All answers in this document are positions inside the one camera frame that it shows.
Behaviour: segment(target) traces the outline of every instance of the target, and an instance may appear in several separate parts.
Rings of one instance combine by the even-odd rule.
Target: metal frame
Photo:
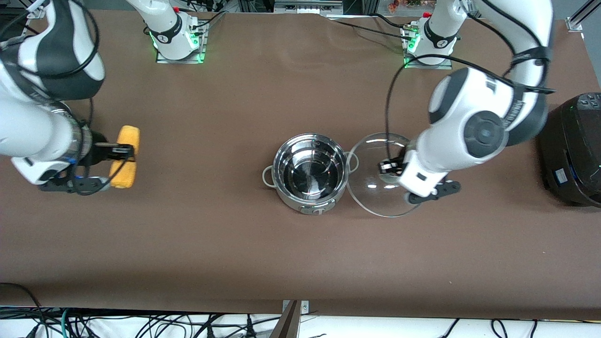
[[[566,26],[570,32],[582,31],[582,23],[601,7],[601,0],[588,0],[574,14],[566,18]]]

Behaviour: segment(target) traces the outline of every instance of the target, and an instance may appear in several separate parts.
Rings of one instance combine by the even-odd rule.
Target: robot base
[[[198,23],[199,24],[206,23],[206,20],[199,20]],[[156,50],[156,62],[157,63],[173,63],[173,64],[204,63],[204,57],[205,57],[205,54],[207,53],[207,41],[208,41],[208,37],[209,37],[209,26],[210,25],[211,25],[210,23],[207,23],[204,26],[199,27],[196,30],[196,33],[199,34],[199,36],[191,37],[191,39],[192,39],[192,43],[198,44],[199,47],[198,47],[198,49],[194,50],[190,55],[188,55],[187,57],[185,57],[183,59],[180,59],[180,60],[167,59],[158,51],[158,49],[156,49],[156,46],[155,46],[154,48]]]

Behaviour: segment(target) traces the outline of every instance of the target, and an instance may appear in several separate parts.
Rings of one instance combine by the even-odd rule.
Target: white floor
[[[253,321],[273,318],[277,315],[253,315]],[[193,322],[204,322],[207,316],[191,316]],[[325,334],[324,338],[440,338],[443,336],[453,319],[426,319],[426,318],[369,318],[369,317],[333,317],[333,316],[303,316],[300,325],[299,338],[315,338]],[[95,319],[90,322],[90,328],[100,338],[134,338],[136,333],[148,323],[146,318],[129,319]],[[529,338],[532,329],[531,321],[503,321],[507,329],[508,338]],[[246,325],[246,315],[226,315],[218,319],[215,324],[241,324]],[[255,325],[255,331],[260,338],[269,337],[268,332],[273,329],[276,321]],[[0,338],[25,337],[35,326],[32,319],[3,319],[0,320]],[[232,333],[234,328],[215,328],[217,338],[225,337]],[[62,338],[60,334],[51,331],[50,338]],[[193,332],[181,327],[169,327],[160,336],[161,338],[189,337]],[[153,338],[156,329],[144,337]],[[243,337],[237,334],[233,338]],[[46,337],[40,328],[36,337]],[[205,338],[203,332],[199,338]],[[462,319],[450,334],[450,338],[494,338],[490,328],[490,321],[484,319]],[[534,334],[535,338],[588,338],[601,337],[601,324],[587,324],[576,322],[538,322]]]

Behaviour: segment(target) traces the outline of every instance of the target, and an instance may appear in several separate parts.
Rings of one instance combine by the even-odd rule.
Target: brown table surface
[[[336,315],[601,318],[601,214],[543,189],[534,143],[451,173],[460,194],[393,220],[348,193],[308,217],[263,185],[294,135],[318,132],[350,150],[383,130],[402,62],[394,38],[317,15],[227,14],[206,63],[164,65],[136,12],[94,14],[106,67],[94,128],[112,140],[124,124],[141,128],[138,177],[128,190],[54,194],[3,158],[0,280],[30,287],[44,306],[273,313],[303,299]],[[491,32],[468,20],[461,36],[454,56],[506,68],[508,49]],[[599,90],[581,35],[562,23],[554,54],[552,105]],[[393,132],[427,128],[447,73],[404,72]],[[72,107],[86,114],[86,102]],[[0,304],[29,303],[5,288]]]

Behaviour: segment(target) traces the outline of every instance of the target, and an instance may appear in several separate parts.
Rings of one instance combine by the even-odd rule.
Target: metal bracket
[[[587,0],[574,14],[567,17],[566,26],[570,32],[582,32],[582,22],[601,7],[601,0]]]
[[[27,14],[27,19],[41,19],[46,15],[46,10],[44,6],[39,6],[30,14]]]
[[[566,18],[566,27],[568,32],[582,32],[582,25],[572,27],[572,21],[570,21],[570,17]]]
[[[290,301],[284,301],[282,303],[282,313],[286,311],[286,307],[289,303]],[[302,315],[306,315],[307,313],[309,313],[309,301],[300,301],[300,313]]]

